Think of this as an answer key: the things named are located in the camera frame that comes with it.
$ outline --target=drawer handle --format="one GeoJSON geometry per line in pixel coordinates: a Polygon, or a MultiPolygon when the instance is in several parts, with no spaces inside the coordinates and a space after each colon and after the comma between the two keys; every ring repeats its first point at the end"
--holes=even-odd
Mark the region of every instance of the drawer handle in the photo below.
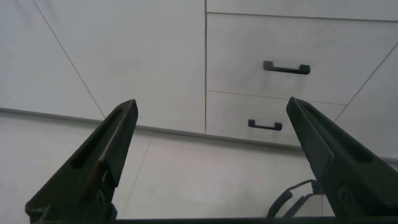
{"type": "Polygon", "coordinates": [[[275,122],[274,127],[268,127],[268,126],[256,125],[256,120],[249,119],[248,125],[250,128],[261,128],[261,129],[269,129],[269,130],[275,130],[275,131],[282,130],[282,124],[277,123],[277,122],[275,122]]]}
{"type": "Polygon", "coordinates": [[[267,71],[286,72],[286,73],[294,73],[302,75],[308,75],[311,72],[311,68],[309,65],[300,65],[298,69],[280,68],[280,67],[274,67],[274,63],[271,61],[264,61],[262,63],[262,68],[267,71]]]}

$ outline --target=white floor tile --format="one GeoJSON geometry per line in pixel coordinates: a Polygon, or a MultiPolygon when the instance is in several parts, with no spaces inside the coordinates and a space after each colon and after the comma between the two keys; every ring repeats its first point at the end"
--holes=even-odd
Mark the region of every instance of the white floor tile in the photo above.
{"type": "Polygon", "coordinates": [[[96,127],[0,113],[0,223],[29,223],[26,202],[96,127]]]}
{"type": "Polygon", "coordinates": [[[153,132],[151,131],[135,130],[132,135],[119,186],[116,188],[112,199],[113,205],[118,210],[118,217],[123,214],[152,134],[153,132]]]}
{"type": "MultiPolygon", "coordinates": [[[[286,188],[313,178],[298,151],[155,133],[120,218],[264,217],[286,188]]],[[[309,192],[295,190],[279,215],[309,192]]]]}
{"type": "Polygon", "coordinates": [[[323,201],[322,201],[322,215],[323,216],[331,216],[334,217],[335,213],[333,212],[333,209],[331,208],[328,198],[326,195],[323,195],[323,201]]]}

